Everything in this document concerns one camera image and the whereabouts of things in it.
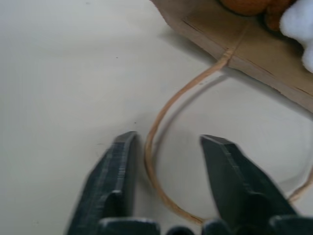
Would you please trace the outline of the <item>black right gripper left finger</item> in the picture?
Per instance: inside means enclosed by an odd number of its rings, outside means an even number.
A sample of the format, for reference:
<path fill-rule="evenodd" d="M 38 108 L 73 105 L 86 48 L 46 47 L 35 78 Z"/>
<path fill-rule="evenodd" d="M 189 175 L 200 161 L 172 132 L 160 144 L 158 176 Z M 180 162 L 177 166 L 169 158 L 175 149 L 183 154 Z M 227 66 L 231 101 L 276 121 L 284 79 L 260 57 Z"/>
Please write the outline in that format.
<path fill-rule="evenodd" d="M 132 215 L 138 150 L 135 131 L 113 140 L 88 175 L 64 235 L 98 235 L 102 219 Z"/>

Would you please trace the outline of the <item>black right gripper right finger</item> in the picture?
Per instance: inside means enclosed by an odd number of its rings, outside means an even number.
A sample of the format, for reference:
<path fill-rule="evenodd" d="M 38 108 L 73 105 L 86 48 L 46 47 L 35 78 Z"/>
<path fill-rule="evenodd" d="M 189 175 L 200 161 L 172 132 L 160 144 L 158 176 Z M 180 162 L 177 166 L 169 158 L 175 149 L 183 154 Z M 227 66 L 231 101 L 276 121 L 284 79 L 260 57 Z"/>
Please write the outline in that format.
<path fill-rule="evenodd" d="M 212 195 L 234 235 L 301 235 L 301 219 L 276 184 L 239 147 L 200 137 Z"/>

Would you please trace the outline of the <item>brown paper bag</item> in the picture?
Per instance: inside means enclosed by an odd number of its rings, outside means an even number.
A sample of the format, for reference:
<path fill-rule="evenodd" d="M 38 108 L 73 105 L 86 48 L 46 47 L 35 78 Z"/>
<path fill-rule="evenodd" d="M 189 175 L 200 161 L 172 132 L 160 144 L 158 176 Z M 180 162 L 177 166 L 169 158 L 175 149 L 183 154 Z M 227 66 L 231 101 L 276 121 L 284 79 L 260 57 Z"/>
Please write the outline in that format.
<path fill-rule="evenodd" d="M 166 113 L 187 91 L 228 66 L 272 87 L 313 114 L 313 74 L 302 68 L 294 43 L 267 33 L 255 19 L 228 12 L 217 0 L 150 1 L 175 32 L 216 59 L 214 65 L 168 100 L 158 113 L 144 145 L 145 169 L 163 204 L 179 217 L 201 225 L 204 218 L 177 205 L 161 187 L 154 170 L 153 141 Z"/>

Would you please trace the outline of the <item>white plush toy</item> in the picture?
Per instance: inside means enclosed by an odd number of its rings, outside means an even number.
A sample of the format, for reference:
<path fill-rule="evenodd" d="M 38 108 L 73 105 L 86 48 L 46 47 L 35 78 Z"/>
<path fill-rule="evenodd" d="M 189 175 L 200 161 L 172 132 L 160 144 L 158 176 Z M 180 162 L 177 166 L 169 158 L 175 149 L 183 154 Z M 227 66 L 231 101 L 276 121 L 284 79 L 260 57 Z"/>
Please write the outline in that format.
<path fill-rule="evenodd" d="M 297 0 L 282 15 L 280 30 L 304 49 L 302 64 L 313 73 L 313 0 Z"/>

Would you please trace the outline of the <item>orange plush toy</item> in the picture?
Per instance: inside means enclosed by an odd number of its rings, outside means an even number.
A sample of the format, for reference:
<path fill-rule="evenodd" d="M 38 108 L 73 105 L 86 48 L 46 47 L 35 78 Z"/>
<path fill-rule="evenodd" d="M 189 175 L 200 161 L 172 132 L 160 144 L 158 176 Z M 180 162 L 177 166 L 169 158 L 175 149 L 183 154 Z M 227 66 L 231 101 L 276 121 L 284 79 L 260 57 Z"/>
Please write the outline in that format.
<path fill-rule="evenodd" d="M 271 32 L 280 32 L 283 13 L 297 0 L 218 0 L 227 10 L 242 16 L 263 15 L 265 27 Z"/>

